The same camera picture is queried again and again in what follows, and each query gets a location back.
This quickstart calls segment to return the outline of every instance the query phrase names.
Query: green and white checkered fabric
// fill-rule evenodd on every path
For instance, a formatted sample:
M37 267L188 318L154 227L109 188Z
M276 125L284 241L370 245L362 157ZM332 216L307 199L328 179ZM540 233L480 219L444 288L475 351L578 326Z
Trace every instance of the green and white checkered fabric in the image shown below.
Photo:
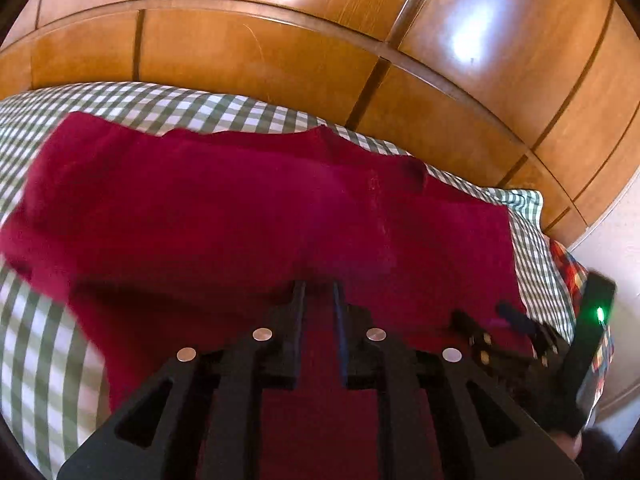
M20 200L27 168L41 143L76 110L153 135L177 127L205 133L291 133L326 124L366 150L407 155L389 142L243 96L137 82L41 89L0 102L2 222ZM477 198L509 207L516 274L527 311L571 339L575 323L571 301L539 229L540 193L481 188L431 166L428 170ZM104 365L63 305L31 290L4 265L0 267L0 362L2 416L36 467L54 478L106 416Z

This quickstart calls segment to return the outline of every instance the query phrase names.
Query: checkered bedsheet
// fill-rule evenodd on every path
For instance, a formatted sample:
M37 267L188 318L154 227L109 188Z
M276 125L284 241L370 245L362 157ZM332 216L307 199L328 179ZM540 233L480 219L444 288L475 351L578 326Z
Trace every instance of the checkered bedsheet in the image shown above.
M53 128L76 110L153 135L176 127L203 133L281 134L326 124L365 150L407 155L389 142L243 96L138 82L41 89L0 102L2 221L20 199L27 168L38 148ZM516 275L527 313L552 323L570 340L574 311L540 232L540 193L476 187L427 167L439 180L486 202L508 206ZM36 467L46 478L54 478L62 463L108 414L104 365L63 305L31 290L5 265L0 267L0 363L2 416Z

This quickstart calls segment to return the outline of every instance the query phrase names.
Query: red garment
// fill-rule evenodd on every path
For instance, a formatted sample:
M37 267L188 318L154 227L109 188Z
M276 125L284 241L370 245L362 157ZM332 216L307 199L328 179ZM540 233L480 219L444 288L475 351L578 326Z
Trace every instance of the red garment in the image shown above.
M70 114L0 250L76 314L105 357L113 408L178 349L260 326L294 279L341 280L350 303L418 349L462 348L446 329L462 308L530 351L495 315L499 300L524 312L507 209L325 126L153 137ZM264 394L263 479L377 476L375 394L341 389L330 309L310 300L299 389Z

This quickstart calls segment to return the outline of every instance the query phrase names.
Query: wooden wall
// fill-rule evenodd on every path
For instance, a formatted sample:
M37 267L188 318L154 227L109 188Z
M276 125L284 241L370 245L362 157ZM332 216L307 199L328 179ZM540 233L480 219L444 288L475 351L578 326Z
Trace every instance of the wooden wall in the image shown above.
M565 244L640 164L640 41L613 0L30 0L0 98L96 80L245 94L539 189Z

